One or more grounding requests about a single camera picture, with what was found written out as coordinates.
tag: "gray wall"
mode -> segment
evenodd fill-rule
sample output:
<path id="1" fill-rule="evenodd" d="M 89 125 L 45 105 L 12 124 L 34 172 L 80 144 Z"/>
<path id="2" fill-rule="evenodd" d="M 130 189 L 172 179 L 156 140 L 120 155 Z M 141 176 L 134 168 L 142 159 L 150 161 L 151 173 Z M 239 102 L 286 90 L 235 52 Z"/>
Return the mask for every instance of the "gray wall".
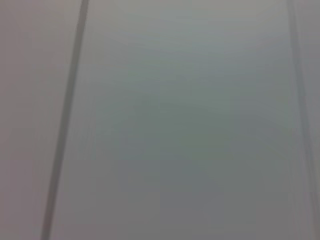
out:
<path id="1" fill-rule="evenodd" d="M 0 2 L 1 239 L 40 238 L 79 7 Z M 315 239 L 296 93 L 285 0 L 90 0 L 51 239 Z"/>
<path id="2" fill-rule="evenodd" d="M 79 0 L 0 0 L 0 239 L 38 240 Z"/>
<path id="3" fill-rule="evenodd" d="M 91 0 L 52 239 L 314 239 L 284 0 Z"/>

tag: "vertical line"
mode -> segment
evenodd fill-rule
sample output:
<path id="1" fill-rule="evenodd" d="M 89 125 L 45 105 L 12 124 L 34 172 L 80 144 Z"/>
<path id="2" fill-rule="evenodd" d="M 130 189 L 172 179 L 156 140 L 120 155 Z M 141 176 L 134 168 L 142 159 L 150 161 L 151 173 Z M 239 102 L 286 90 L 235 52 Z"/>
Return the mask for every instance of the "vertical line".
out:
<path id="1" fill-rule="evenodd" d="M 89 0 L 81 0 L 40 240 L 49 240 L 51 235 L 59 180 L 70 123 L 71 108 L 75 92 L 81 46 L 86 27 L 88 5 Z"/>
<path id="2" fill-rule="evenodd" d="M 302 139 L 304 146 L 304 154 L 306 158 L 309 191 L 312 205 L 313 223 L 315 228 L 315 237 L 320 240 L 320 202 L 318 195 L 318 184 L 316 176 L 315 158 L 312 147 L 312 138 L 309 126 L 306 88 L 304 84 L 303 65 L 301 60 L 298 26 L 296 18 L 296 10 L 293 0 L 286 0 L 287 11 L 289 17 L 289 32 L 292 48 L 293 64 L 296 75 L 297 95 L 299 104 L 299 113 L 301 121 Z"/>

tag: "gray surface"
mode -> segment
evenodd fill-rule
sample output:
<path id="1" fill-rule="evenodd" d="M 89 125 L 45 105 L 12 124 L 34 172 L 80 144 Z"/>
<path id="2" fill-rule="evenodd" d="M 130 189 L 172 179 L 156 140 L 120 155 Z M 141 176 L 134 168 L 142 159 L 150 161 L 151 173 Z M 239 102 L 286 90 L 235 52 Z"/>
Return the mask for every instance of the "gray surface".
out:
<path id="1" fill-rule="evenodd" d="M 314 239 L 291 50 L 282 0 L 93 0 L 52 239 Z"/>
<path id="2" fill-rule="evenodd" d="M 82 48 L 82 41 L 86 27 L 88 4 L 88 0 L 82 0 L 79 9 L 79 17 L 74 36 L 72 58 L 70 62 L 69 75 L 66 84 L 64 102 L 61 113 L 59 133 L 57 137 L 56 149 L 52 164 L 51 178 L 48 188 L 48 195 L 46 199 L 47 202 L 43 217 L 41 240 L 49 240 L 51 236 L 52 222 L 55 213 L 58 187 L 60 182 L 61 170 L 63 166 L 63 159 L 65 155 L 68 129 L 70 125 L 71 109 L 74 100 L 74 92 L 76 86 L 80 53 Z"/>
<path id="3" fill-rule="evenodd" d="M 297 30 L 302 56 L 303 78 L 313 152 L 320 173 L 320 2 L 317 0 L 295 0 Z"/>
<path id="4" fill-rule="evenodd" d="M 0 239 L 38 240 L 79 14 L 0 0 Z"/>
<path id="5" fill-rule="evenodd" d="M 300 112 L 301 132 L 305 153 L 305 163 L 307 166 L 308 185 L 310 189 L 310 204 L 312 207 L 313 225 L 316 239 L 320 239 L 320 201 L 318 193 L 318 176 L 315 153 L 313 150 L 313 138 L 310 128 L 308 114 L 308 102 L 306 94 L 306 84 L 303 71 L 303 59 L 301 55 L 301 45 L 299 42 L 299 32 L 297 24 L 297 10 L 293 0 L 287 0 L 289 31 L 291 39 L 292 57 L 296 76 L 297 97 Z"/>

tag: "vertical groove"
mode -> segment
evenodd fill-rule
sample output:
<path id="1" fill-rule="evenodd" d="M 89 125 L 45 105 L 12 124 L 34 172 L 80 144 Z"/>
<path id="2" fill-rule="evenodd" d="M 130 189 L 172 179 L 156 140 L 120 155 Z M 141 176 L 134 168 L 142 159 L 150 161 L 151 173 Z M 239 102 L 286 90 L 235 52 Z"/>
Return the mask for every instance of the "vertical groove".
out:
<path id="1" fill-rule="evenodd" d="M 40 240 L 49 240 L 51 235 L 61 169 L 67 142 L 71 108 L 75 92 L 81 46 L 86 27 L 88 5 L 89 0 L 81 0 Z"/>
<path id="2" fill-rule="evenodd" d="M 292 48 L 293 64 L 296 75 L 297 95 L 299 104 L 299 114 L 301 121 L 302 140 L 304 146 L 304 154 L 306 158 L 307 174 L 309 191 L 312 205 L 313 223 L 315 230 L 315 237 L 320 240 L 320 202 L 318 194 L 318 183 L 316 176 L 315 158 L 312 147 L 312 138 L 309 126 L 306 89 L 303 76 L 303 65 L 301 60 L 298 26 L 296 19 L 296 10 L 293 0 L 286 0 L 287 11 L 289 17 L 289 31 Z"/>

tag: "white wall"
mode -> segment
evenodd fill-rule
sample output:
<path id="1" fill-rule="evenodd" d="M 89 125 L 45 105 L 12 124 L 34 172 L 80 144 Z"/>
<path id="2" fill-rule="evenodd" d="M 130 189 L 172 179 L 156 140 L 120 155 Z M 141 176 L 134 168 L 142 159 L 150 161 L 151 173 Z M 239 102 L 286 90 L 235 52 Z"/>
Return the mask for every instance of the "white wall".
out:
<path id="1" fill-rule="evenodd" d="M 0 1 L 0 239 L 38 240 L 80 0 Z"/>
<path id="2" fill-rule="evenodd" d="M 91 0 L 53 240 L 315 239 L 285 0 Z"/>

